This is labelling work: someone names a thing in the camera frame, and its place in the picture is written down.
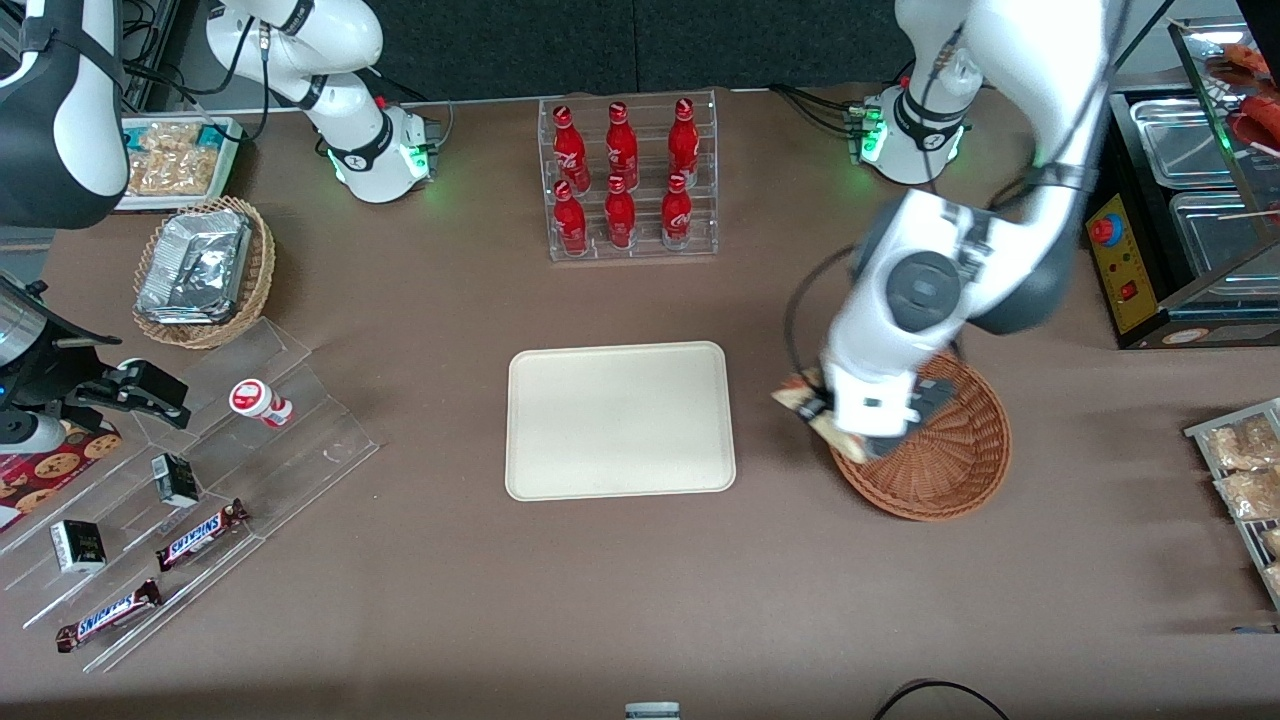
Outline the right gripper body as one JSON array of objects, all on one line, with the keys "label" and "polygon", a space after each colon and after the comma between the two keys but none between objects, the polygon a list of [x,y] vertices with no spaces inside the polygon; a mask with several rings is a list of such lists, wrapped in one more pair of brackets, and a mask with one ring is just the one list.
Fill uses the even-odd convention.
[{"label": "right gripper body", "polygon": [[87,331],[52,313],[38,281],[3,273],[1,452],[45,454],[73,432],[102,429],[102,414],[77,392],[113,370],[96,351],[120,338]]}]

